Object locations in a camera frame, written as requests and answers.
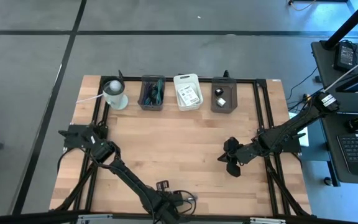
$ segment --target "white ball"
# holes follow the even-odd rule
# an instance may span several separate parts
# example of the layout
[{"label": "white ball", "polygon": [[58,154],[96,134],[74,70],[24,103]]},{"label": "white ball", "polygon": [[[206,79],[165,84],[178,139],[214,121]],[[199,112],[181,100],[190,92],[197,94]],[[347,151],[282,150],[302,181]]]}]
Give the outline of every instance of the white ball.
[{"label": "white ball", "polygon": [[113,80],[110,82],[109,87],[110,87],[111,91],[119,91],[121,89],[122,85],[119,81]]}]

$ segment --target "white cable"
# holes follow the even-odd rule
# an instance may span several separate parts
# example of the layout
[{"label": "white cable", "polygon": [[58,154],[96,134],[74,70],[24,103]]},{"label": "white cable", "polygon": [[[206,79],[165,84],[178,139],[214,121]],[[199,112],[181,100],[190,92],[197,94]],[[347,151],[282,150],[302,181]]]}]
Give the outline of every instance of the white cable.
[{"label": "white cable", "polygon": [[309,6],[311,6],[312,4],[314,4],[316,2],[316,0],[313,0],[313,2],[311,2],[310,4],[308,4],[306,7],[304,7],[303,9],[297,9],[294,5],[293,5],[293,3],[291,3],[290,5],[292,6],[292,8],[294,8],[296,11],[298,11],[298,12],[300,12],[300,11],[302,11],[302,10],[305,10],[305,9],[307,9],[307,8],[309,8]]},{"label": "white cable", "polygon": [[103,93],[100,94],[100,95],[97,95],[97,96],[92,96],[91,98],[88,98],[88,99],[85,99],[85,100],[78,100],[78,101],[75,102],[75,103],[82,103],[82,102],[84,102],[84,101],[92,100],[92,99],[95,99],[95,98],[100,97],[100,96],[103,96]]},{"label": "white cable", "polygon": [[345,77],[347,74],[353,72],[353,70],[355,70],[358,67],[358,64],[353,67],[352,69],[350,69],[349,71],[347,71],[345,74],[343,74],[341,77],[339,77],[335,82],[333,82],[333,84],[331,84],[329,87],[327,87],[325,90],[323,90],[323,92],[325,93],[327,90],[329,90],[331,87],[333,87],[337,82],[339,82],[343,77]]}]

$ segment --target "gray floor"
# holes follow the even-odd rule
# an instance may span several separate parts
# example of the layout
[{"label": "gray floor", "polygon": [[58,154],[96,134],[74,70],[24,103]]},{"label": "gray floor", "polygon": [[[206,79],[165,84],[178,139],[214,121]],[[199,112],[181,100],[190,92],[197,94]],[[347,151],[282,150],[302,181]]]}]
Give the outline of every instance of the gray floor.
[{"label": "gray floor", "polygon": [[[71,30],[80,0],[0,0],[0,29]],[[358,7],[358,0],[352,0]],[[297,3],[302,7],[306,3]],[[286,1],[88,1],[80,30],[334,31],[349,16],[344,3],[316,3],[296,12]],[[9,213],[68,42],[67,35],[0,35],[0,215]],[[238,78],[279,78],[285,94],[316,64],[310,43],[326,37],[221,35],[77,36],[48,127],[24,212],[48,209],[62,153],[59,129],[73,114],[83,75],[194,72]],[[351,39],[358,42],[358,37]],[[321,88],[311,80],[290,101]],[[358,184],[322,185],[322,162],[305,162],[305,182],[315,215],[358,221]],[[115,221],[115,223],[136,223]]]}]

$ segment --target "white container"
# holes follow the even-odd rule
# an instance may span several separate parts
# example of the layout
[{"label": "white container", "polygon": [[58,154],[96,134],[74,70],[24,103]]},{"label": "white container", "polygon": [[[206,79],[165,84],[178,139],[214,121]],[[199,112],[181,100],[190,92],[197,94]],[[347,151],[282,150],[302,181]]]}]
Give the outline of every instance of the white container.
[{"label": "white container", "polygon": [[[197,110],[203,104],[203,94],[201,93],[200,83],[198,82],[198,76],[196,74],[177,75],[173,77],[173,84],[175,85],[175,93],[177,94],[177,102],[179,110]],[[196,92],[200,102],[195,105],[186,106],[183,100],[178,94],[178,90],[189,85]]]}]

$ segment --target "wooden table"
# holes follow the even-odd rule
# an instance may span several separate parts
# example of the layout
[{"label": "wooden table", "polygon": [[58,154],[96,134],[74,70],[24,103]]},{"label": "wooden table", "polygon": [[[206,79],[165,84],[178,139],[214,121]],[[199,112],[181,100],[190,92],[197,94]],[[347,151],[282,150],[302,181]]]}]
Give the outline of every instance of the wooden table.
[{"label": "wooden table", "polygon": [[[78,99],[97,94],[100,76],[83,78]],[[271,216],[269,188],[264,160],[257,157],[241,167],[235,178],[226,172],[226,164],[216,159],[223,153],[223,142],[236,137],[250,143],[259,126],[251,84],[237,84],[238,107],[231,114],[213,113],[211,84],[200,83],[204,103],[199,110],[179,111],[173,82],[167,82],[162,111],[142,111],[137,104],[141,82],[126,82],[129,98],[126,109],[109,110],[108,139],[121,148],[122,160],[146,185],[169,180],[170,190],[187,190],[198,196],[197,215]],[[267,80],[273,120],[276,125],[288,120],[280,80]],[[267,116],[260,92],[264,121]],[[89,124],[95,100],[76,105],[73,123]],[[104,100],[99,111],[102,117]],[[78,182],[83,153],[73,150],[62,160],[50,208],[59,206]],[[302,169],[289,153],[281,154],[285,183],[295,199],[310,212]],[[80,208],[85,207],[85,187]],[[276,186],[279,211],[280,191]],[[92,212],[145,213],[139,197],[116,175],[99,169]]]}]

